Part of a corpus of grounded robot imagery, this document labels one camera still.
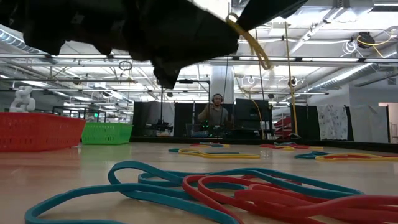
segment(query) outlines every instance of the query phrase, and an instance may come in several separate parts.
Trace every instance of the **white figurine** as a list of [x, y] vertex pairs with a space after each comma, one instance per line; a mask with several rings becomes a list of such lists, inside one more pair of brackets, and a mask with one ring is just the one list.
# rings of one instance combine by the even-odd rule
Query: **white figurine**
[[36, 101], [30, 97], [33, 89], [30, 86], [20, 86], [15, 92], [15, 99], [11, 103], [10, 112], [28, 113], [35, 110]]

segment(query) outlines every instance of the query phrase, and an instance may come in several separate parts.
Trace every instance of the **red plastic basket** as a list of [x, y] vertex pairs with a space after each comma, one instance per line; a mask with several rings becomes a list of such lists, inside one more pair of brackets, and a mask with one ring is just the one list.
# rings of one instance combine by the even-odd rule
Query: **red plastic basket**
[[40, 113], [0, 113], [0, 152], [79, 145], [85, 120]]

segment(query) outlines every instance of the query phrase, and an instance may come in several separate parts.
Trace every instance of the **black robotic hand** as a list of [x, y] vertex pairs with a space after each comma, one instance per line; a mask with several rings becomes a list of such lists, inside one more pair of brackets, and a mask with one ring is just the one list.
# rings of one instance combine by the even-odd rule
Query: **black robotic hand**
[[[306, 2], [250, 0], [237, 24], [249, 31], [290, 16]], [[106, 55], [127, 50], [133, 60], [150, 60], [159, 83], [170, 89], [181, 68], [235, 53], [239, 38], [227, 23], [187, 0], [2, 0], [0, 23], [52, 55], [69, 40]]]

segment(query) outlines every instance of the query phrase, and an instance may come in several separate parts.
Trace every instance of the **man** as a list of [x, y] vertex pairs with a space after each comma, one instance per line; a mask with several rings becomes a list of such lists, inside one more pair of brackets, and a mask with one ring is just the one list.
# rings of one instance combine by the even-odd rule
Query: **man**
[[224, 125], [228, 122], [228, 111], [221, 106], [223, 96], [219, 93], [214, 94], [211, 102], [207, 104], [205, 109], [198, 115], [199, 121], [208, 121], [209, 125]]

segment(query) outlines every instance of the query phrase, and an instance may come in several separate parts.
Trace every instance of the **green plastic basket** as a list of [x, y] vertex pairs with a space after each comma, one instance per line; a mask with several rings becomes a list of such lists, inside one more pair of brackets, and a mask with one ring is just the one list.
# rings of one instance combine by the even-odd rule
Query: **green plastic basket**
[[133, 125], [119, 123], [86, 123], [83, 144], [118, 145], [130, 141]]

